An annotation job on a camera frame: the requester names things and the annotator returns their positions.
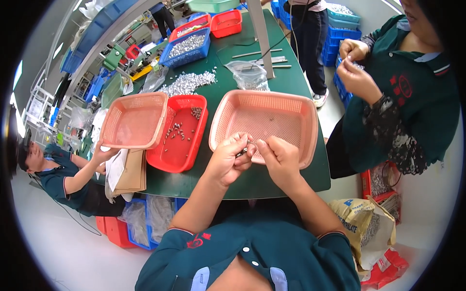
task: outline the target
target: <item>table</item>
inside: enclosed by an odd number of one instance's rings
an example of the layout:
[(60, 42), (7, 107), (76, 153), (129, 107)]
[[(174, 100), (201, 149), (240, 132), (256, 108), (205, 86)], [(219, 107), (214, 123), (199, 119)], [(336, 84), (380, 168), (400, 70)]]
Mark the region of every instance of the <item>table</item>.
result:
[[(273, 46), (283, 38), (283, 32), (270, 11), (265, 9), (263, 12), (269, 43), (270, 46)], [(237, 88), (232, 73), (223, 67), (222, 64), (232, 61), (231, 57), (234, 55), (260, 51), (259, 43), (254, 42), (254, 28), (249, 13), (245, 12), (242, 16), (243, 25), (241, 33), (220, 39), (211, 36), (211, 45), (207, 58), (170, 69), (165, 81), (167, 85), (170, 85), (175, 80), (175, 78), (170, 80), (170, 77), (179, 75), (183, 71), (200, 74), (204, 71), (212, 71), (214, 67), (217, 67), (216, 77), (218, 82), (196, 90), (199, 95), (203, 95), (207, 99), (208, 119), (193, 168), (183, 173), (172, 174), (147, 165), (147, 190), (144, 193), (188, 198), (200, 176), (204, 173), (212, 156), (208, 138), (213, 116), (225, 93)], [(241, 44), (243, 46), (233, 46), (233, 44)], [(283, 50), (272, 52), (272, 57), (284, 55), (288, 59), (288, 62), (283, 64), (292, 65), (292, 67), (274, 69), (275, 78), (268, 80), (270, 89), (276, 92), (311, 98), (304, 75), (287, 40), (284, 39), (275, 48), (282, 48)], [(250, 61), (259, 57), (260, 54), (256, 54), (235, 58), (234, 60)], [(301, 175), (316, 192), (330, 189), (329, 164), (320, 123), (314, 158), (307, 168), (301, 170)], [(224, 199), (258, 199), (282, 196), (285, 196), (285, 194), (273, 183), (266, 166), (252, 164), (248, 171), (243, 173), (237, 181), (230, 185)]]

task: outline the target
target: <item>woman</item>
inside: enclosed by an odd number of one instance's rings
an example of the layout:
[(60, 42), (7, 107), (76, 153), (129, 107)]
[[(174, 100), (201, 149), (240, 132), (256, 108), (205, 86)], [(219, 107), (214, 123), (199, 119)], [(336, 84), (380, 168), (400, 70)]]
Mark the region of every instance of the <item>woman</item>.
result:
[(416, 1), (401, 4), (405, 15), (340, 47), (336, 71), (354, 97), (326, 145), (333, 179), (387, 160), (402, 174), (422, 174), (455, 135), (459, 95), (449, 60)]
[(30, 138), (29, 130), (18, 148), (18, 165), (28, 174), (35, 174), (52, 199), (88, 217), (121, 215), (124, 199), (115, 197), (115, 203), (110, 204), (104, 186), (91, 180), (95, 172), (105, 175), (105, 164), (101, 164), (116, 155), (119, 149), (103, 152), (100, 149), (102, 141), (99, 141), (91, 160), (87, 161), (54, 144), (48, 144), (42, 151)]
[[(262, 5), (270, 1), (260, 0)], [(324, 0), (289, 0), (283, 8), (293, 16), (291, 48), (298, 57), (302, 71), (306, 72), (314, 92), (314, 104), (320, 108), (329, 95), (320, 58), (329, 25), (327, 3)]]
[[(186, 204), (145, 263), (136, 291), (360, 290), (350, 244), (335, 213), (299, 172), (297, 147), (258, 140), (273, 182), (288, 198), (250, 209), (222, 199), (251, 166), (255, 147), (236, 133), (215, 150)], [(235, 158), (243, 148), (247, 154)]]

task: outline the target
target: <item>man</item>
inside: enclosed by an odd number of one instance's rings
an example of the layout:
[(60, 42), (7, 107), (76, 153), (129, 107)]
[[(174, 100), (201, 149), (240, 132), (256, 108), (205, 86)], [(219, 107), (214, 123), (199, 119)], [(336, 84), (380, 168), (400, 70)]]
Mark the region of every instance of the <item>man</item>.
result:
[(100, 149), (102, 141), (90, 161), (73, 155), (54, 144), (48, 144), (45, 151), (31, 142), (31, 131), (28, 130), (18, 147), (18, 165), (30, 175), (36, 175), (45, 192), (58, 203), (67, 205), (85, 216), (120, 216), (125, 201), (121, 196), (111, 204), (105, 197), (105, 188), (95, 184), (91, 179), (95, 172), (105, 175), (105, 161), (119, 152)]
[[(271, 0), (260, 0), (262, 5)], [(293, 16), (291, 20), (291, 48), (314, 92), (314, 104), (322, 107), (329, 96), (325, 85), (323, 63), (320, 57), (327, 38), (329, 18), (324, 0), (289, 0), (283, 8)]]
[[(343, 225), (301, 176), (297, 147), (274, 136), (257, 141), (272, 181), (288, 198), (259, 199), (252, 209), (244, 200), (222, 202), (251, 166), (256, 148), (248, 139), (236, 133), (216, 148), (142, 268), (136, 291), (361, 289)], [(227, 213), (225, 203), (237, 207)]]

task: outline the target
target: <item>floral sleeve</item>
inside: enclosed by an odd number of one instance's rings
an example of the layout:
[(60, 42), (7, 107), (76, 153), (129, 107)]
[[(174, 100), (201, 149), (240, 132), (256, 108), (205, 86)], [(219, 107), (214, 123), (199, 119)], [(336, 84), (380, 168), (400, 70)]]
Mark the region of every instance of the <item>floral sleeve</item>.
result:
[(363, 123), (403, 175), (422, 174), (427, 169), (421, 145), (406, 130), (399, 108), (390, 97), (384, 94), (372, 108), (367, 106), (364, 109)]

